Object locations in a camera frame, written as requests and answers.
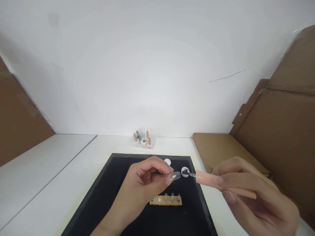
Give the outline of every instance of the wrist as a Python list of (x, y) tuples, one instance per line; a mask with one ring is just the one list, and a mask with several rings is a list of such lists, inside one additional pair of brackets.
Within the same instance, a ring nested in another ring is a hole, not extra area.
[(99, 223), (99, 227), (102, 229), (104, 234), (108, 236), (120, 235), (125, 229), (123, 224), (120, 222), (120, 219), (115, 217), (115, 214), (113, 214), (111, 210), (109, 210), (103, 220)]

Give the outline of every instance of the clear nail tip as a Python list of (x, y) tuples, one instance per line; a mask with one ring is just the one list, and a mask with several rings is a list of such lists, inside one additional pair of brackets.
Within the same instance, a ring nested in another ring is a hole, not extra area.
[(175, 181), (175, 180), (178, 180), (180, 178), (180, 172), (179, 171), (176, 171), (176, 172), (173, 172), (171, 174), (168, 174), (167, 176), (171, 176), (172, 178), (172, 181)]

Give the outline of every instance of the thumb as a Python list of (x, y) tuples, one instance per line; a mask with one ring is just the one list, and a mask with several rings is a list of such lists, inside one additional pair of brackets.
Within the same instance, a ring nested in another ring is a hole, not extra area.
[(265, 232), (262, 223), (257, 219), (242, 199), (228, 190), (224, 190), (222, 195), (231, 209), (235, 219), (249, 235), (261, 235), (261, 233)]
[(145, 196), (148, 201), (163, 192), (172, 183), (171, 176), (161, 176), (156, 181), (145, 186)]

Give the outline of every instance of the clear plastic holder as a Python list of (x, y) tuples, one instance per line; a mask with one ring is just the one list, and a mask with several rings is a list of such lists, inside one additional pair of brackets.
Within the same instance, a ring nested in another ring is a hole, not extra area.
[(148, 145), (148, 142), (147, 142), (147, 140), (146, 140), (146, 136), (145, 136), (145, 135), (144, 135), (144, 136), (141, 136), (141, 135), (140, 135), (140, 137), (141, 137), (140, 143), (139, 143), (138, 141), (135, 142), (133, 136), (130, 137), (130, 142), (131, 142), (131, 145), (132, 145), (133, 147), (135, 147), (135, 148), (141, 148), (141, 149), (153, 149), (153, 148), (154, 148), (154, 146), (155, 146), (155, 140), (156, 140), (154, 137), (151, 137), (151, 145), (150, 145), (150, 146)]

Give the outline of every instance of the white wall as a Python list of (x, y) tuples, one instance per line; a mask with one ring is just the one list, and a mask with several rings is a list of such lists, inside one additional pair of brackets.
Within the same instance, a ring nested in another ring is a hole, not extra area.
[(57, 133), (228, 133), (314, 12), (313, 0), (1, 0), (0, 55)]

